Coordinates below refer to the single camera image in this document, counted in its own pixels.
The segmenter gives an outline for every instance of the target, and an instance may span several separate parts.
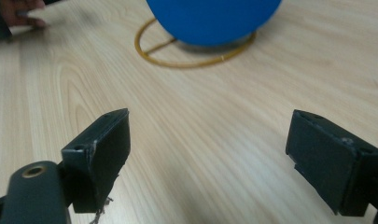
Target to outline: balloon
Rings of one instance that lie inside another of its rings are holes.
[[[161,26],[192,45],[214,46],[256,31],[281,0],[147,0]]]

